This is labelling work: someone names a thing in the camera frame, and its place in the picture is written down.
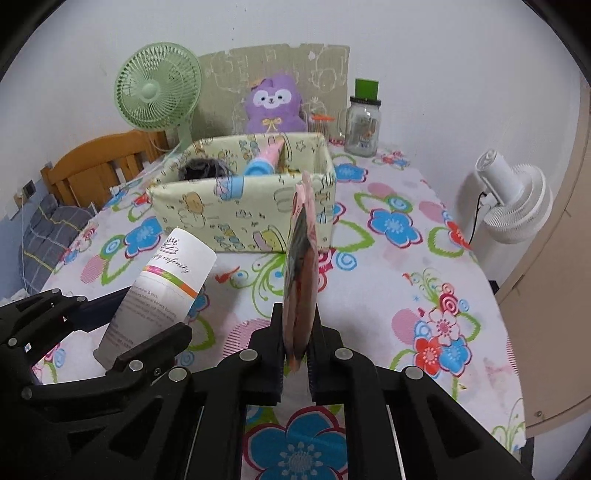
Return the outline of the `grey scrunchie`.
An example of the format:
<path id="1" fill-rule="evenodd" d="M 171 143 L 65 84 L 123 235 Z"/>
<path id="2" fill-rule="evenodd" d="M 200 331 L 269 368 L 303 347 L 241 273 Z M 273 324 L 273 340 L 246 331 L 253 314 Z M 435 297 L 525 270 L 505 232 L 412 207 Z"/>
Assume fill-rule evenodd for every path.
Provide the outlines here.
<path id="1" fill-rule="evenodd" d="M 213 158 L 195 158 L 186 162 L 178 171 L 180 181 L 203 180 L 232 176 L 224 162 Z"/>

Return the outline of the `wooden chair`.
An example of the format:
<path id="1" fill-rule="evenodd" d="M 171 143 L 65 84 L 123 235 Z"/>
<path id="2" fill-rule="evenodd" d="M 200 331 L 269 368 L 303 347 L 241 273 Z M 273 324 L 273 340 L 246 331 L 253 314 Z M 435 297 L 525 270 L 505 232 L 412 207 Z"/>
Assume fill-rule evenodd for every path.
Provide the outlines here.
<path id="1" fill-rule="evenodd" d="M 162 131 L 131 130 L 90 140 L 41 170 L 48 191 L 66 206 L 102 208 L 111 189 L 135 179 L 168 150 Z"/>

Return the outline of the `glass mason jar mug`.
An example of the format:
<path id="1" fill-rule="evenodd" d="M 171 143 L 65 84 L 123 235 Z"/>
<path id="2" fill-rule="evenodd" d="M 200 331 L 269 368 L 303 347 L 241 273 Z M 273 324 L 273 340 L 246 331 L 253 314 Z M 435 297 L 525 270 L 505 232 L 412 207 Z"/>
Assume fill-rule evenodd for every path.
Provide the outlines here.
<path id="1" fill-rule="evenodd" d="M 381 100 L 349 97 L 345 115 L 345 151 L 360 157 L 377 153 L 381 126 Z"/>

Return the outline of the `green desk fan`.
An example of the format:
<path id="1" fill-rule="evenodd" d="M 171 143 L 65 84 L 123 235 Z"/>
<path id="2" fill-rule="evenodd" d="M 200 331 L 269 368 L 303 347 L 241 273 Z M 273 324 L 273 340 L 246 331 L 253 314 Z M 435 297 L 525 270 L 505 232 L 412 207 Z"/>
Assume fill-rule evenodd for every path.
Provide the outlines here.
<path id="1" fill-rule="evenodd" d="M 190 49 L 170 42 L 148 44 L 120 68 L 114 102 L 121 117 L 145 132 L 176 130 L 181 152 L 192 143 L 191 123 L 200 98 L 202 70 Z"/>

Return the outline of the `pink blue cream tube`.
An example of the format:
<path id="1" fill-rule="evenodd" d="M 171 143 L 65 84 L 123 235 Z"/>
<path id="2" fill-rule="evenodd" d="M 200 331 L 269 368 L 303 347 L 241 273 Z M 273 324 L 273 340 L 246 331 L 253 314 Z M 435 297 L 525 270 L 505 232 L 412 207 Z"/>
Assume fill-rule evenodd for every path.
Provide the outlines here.
<path id="1" fill-rule="evenodd" d="M 276 173 L 277 166 L 280 163 L 281 151 L 283 151 L 283 137 L 271 140 L 270 144 L 259 152 L 256 158 L 247 164 L 245 176 L 263 176 Z"/>

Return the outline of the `orange small scissors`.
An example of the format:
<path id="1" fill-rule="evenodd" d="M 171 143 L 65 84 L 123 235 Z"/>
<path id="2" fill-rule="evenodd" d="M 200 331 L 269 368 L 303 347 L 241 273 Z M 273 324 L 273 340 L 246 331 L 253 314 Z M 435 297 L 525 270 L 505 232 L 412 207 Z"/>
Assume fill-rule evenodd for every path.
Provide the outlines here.
<path id="1" fill-rule="evenodd" d="M 322 114 L 311 114 L 310 119 L 314 122 L 334 122 L 335 117 Z"/>

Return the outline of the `green cartoon mat board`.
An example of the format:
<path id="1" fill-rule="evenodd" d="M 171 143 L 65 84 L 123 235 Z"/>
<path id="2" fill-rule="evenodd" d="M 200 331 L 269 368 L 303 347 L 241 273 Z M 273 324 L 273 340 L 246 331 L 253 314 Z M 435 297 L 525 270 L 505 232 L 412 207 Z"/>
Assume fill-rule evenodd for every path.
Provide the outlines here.
<path id="1" fill-rule="evenodd" d="M 277 73 L 293 76 L 306 115 L 338 117 L 348 106 L 348 46 L 262 45 L 222 50 L 198 60 L 204 77 L 192 119 L 195 140 L 244 133 L 250 88 Z"/>

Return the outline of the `yellow cartoon fabric box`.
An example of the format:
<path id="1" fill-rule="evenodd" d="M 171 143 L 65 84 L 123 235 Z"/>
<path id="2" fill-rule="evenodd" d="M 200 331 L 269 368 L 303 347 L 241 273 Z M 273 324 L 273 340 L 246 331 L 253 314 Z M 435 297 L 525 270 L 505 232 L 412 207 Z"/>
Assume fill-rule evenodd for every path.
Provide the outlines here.
<path id="1" fill-rule="evenodd" d="M 245 176 L 245 168 L 271 140 L 283 137 L 276 173 Z M 232 176 L 180 181 L 178 171 L 195 158 L 218 159 Z M 183 228 L 217 252 L 287 250 L 290 215 L 301 174 L 311 174 L 318 249 L 329 249 L 335 207 L 335 168 L 328 142 L 318 133 L 250 134 L 195 141 L 164 161 L 147 188 L 162 229 Z"/>

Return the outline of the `floral tablecloth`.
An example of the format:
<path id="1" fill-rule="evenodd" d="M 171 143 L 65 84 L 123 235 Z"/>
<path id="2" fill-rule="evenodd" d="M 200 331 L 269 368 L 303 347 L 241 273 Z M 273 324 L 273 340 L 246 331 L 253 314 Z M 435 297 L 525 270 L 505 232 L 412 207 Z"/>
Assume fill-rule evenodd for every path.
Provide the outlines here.
<path id="1" fill-rule="evenodd" d="M 332 247 L 320 257 L 318 308 L 349 348 L 377 366 L 423 369 L 509 452 L 526 444 L 517 367 L 485 274 L 459 226 L 400 151 L 335 160 Z M 146 188 L 160 165 L 124 184 L 68 245 L 43 290 L 88 298 L 127 287 L 165 240 Z M 284 255 L 221 253 L 189 311 L 176 360 L 197 371 L 246 348 L 283 296 Z M 45 384 L 100 376 L 104 333 L 70 334 L 34 367 Z M 242 479 L 348 479 L 344 410 L 312 408 L 307 372 L 286 367 L 283 400 L 246 412 Z"/>

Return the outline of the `toothpick jar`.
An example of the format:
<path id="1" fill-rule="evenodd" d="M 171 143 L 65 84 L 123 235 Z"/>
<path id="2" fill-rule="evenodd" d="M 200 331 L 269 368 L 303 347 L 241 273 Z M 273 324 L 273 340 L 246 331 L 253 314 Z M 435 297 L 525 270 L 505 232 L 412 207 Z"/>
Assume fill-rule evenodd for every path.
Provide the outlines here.
<path id="1" fill-rule="evenodd" d="M 308 131 L 311 133 L 318 133 L 322 134 L 325 139 L 329 139 L 329 127 L 331 127 L 332 122 L 314 122 L 310 119 L 311 114 L 322 114 L 322 113 L 314 113 L 311 112 L 308 114 Z"/>

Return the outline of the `pink sachet packet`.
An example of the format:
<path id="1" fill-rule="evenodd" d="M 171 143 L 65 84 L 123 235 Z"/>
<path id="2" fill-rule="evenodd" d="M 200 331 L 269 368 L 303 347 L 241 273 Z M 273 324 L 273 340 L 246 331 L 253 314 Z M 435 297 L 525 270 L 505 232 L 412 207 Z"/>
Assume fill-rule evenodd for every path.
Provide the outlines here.
<path id="1" fill-rule="evenodd" d="M 301 367 L 311 338 L 318 296 L 318 240 L 311 174 L 294 192 L 283 285 L 283 346 L 290 371 Z"/>

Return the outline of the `grey plaid pillow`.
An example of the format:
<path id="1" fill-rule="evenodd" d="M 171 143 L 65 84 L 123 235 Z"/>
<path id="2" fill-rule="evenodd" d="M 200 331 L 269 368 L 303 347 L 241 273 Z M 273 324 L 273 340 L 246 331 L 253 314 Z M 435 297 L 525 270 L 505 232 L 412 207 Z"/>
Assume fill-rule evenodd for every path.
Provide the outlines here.
<path id="1" fill-rule="evenodd" d="M 19 270 L 25 291 L 34 295 L 64 258 L 75 257 L 72 246 L 96 215 L 93 207 L 65 206 L 47 194 L 25 225 L 19 247 Z"/>

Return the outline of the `purple plush bunny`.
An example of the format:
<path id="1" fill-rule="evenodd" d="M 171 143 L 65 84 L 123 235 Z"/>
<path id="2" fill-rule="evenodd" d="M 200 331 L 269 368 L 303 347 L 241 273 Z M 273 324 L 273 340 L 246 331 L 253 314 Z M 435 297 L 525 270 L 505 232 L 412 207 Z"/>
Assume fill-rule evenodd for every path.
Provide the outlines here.
<path id="1" fill-rule="evenodd" d="M 278 73 L 253 87 L 245 100 L 247 134 L 307 131 L 301 116 L 303 98 L 293 76 Z"/>

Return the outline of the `green plastic cup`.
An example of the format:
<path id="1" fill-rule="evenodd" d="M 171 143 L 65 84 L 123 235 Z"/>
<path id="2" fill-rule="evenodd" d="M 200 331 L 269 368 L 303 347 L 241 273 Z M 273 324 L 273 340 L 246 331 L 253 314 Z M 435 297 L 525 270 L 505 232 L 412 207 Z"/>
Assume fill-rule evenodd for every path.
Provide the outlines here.
<path id="1" fill-rule="evenodd" d="M 356 78 L 355 97 L 362 100 L 377 101 L 379 82 L 376 80 Z"/>

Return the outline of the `white cream tube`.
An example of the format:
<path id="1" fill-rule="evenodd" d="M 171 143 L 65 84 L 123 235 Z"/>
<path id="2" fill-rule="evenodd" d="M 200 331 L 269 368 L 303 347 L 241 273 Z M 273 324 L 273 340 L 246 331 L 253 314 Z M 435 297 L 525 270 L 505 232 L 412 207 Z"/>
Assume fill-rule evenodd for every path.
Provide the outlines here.
<path id="1" fill-rule="evenodd" d="M 116 358 L 185 320 L 216 260 L 216 253 L 189 232 L 171 231 L 129 288 L 94 358 L 105 369 Z"/>

